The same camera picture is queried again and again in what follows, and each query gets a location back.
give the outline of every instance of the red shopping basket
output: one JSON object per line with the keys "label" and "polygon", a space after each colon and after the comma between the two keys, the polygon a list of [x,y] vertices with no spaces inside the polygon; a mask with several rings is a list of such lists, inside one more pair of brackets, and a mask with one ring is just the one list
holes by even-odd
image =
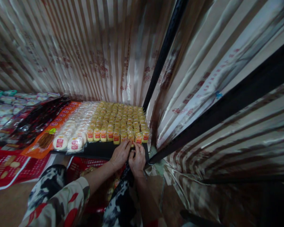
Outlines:
{"label": "red shopping basket", "polygon": [[[98,159],[87,159],[87,158],[79,158],[73,157],[69,168],[67,170],[67,179],[68,182],[72,182],[80,177],[80,173],[89,167],[93,166],[95,168],[99,168],[104,165],[107,161],[98,160]],[[124,171],[125,166],[116,174],[118,178],[120,178],[122,172]],[[89,202],[85,208],[86,213],[99,213],[104,212],[105,208],[108,205],[108,201],[105,201],[103,197],[99,196],[99,194],[103,195],[105,189],[98,189],[95,194],[89,199]]]}
{"label": "red shopping basket", "polygon": [[39,178],[48,159],[49,155],[39,160],[22,156],[17,151],[0,150],[0,190]]}

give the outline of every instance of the black metal pole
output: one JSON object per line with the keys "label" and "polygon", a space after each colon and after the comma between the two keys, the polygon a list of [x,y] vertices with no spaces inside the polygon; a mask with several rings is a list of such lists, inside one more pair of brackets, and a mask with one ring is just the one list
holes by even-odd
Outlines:
{"label": "black metal pole", "polygon": [[284,182],[284,174],[248,177],[241,179],[240,178],[207,179],[201,182],[205,184]]}
{"label": "black metal pole", "polygon": [[284,45],[149,159],[153,165],[284,83]]}
{"label": "black metal pole", "polygon": [[159,54],[159,57],[158,57],[158,60],[157,60],[157,63],[154,69],[154,73],[152,74],[151,82],[149,84],[148,91],[147,91],[147,94],[146,94],[146,97],[143,103],[144,111],[147,110],[152,94],[154,93],[160,73],[164,66],[164,63],[167,58],[170,47],[176,36],[177,30],[181,22],[181,18],[185,11],[187,3],[188,3],[188,0],[177,0],[176,2],[176,6],[171,16],[171,19],[170,19],[170,22],[167,28],[167,32],[165,34],[165,38],[164,38],[164,41],[163,41],[163,44],[160,50],[160,54]]}

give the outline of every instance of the wooden floor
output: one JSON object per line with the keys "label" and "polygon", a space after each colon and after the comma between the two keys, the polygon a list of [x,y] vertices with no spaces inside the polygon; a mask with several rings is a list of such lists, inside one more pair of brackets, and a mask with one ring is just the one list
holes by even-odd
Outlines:
{"label": "wooden floor", "polygon": [[[148,177],[148,184],[165,218],[167,226],[181,226],[183,204],[173,186],[161,176]],[[0,191],[0,227],[18,226],[27,208],[28,196],[35,183],[21,183]]]}

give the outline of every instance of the red plastic basket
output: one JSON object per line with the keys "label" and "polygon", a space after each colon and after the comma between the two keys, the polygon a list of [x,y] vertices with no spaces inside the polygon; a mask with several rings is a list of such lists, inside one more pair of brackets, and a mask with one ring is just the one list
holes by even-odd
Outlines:
{"label": "red plastic basket", "polygon": [[71,163],[67,169],[67,179],[68,182],[72,182],[77,180],[80,177],[80,173],[87,168],[93,166],[99,168],[104,165],[107,161],[98,160],[98,159],[87,159],[87,158],[79,158],[73,157]]}
{"label": "red plastic basket", "polygon": [[[72,182],[80,177],[80,173],[87,168],[93,166],[96,168],[101,167],[107,161],[98,160],[98,159],[87,159],[87,158],[79,158],[73,157],[71,163],[67,170],[67,179],[68,182]],[[124,171],[125,166],[117,173],[118,176],[121,176]],[[89,203],[85,208],[85,213],[101,213],[105,211],[105,208],[108,205],[107,201],[98,201],[96,203],[92,203],[93,198],[90,199]]]}
{"label": "red plastic basket", "polygon": [[[16,168],[7,165],[7,161],[14,156],[13,162],[19,163]],[[0,190],[27,180],[39,178],[49,155],[44,159],[38,160],[22,156],[19,152],[9,152],[0,150]]]}

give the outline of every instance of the orange packaging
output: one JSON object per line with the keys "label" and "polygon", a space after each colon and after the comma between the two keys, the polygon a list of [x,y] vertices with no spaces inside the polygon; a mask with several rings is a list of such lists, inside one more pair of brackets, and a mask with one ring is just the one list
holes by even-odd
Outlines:
{"label": "orange packaging", "polygon": [[36,137],[34,142],[25,148],[21,155],[29,156],[32,158],[42,159],[44,158],[53,147],[53,139],[56,131],[58,131],[67,121],[70,114],[72,114],[80,105],[80,102],[71,102],[65,107],[47,128]]}

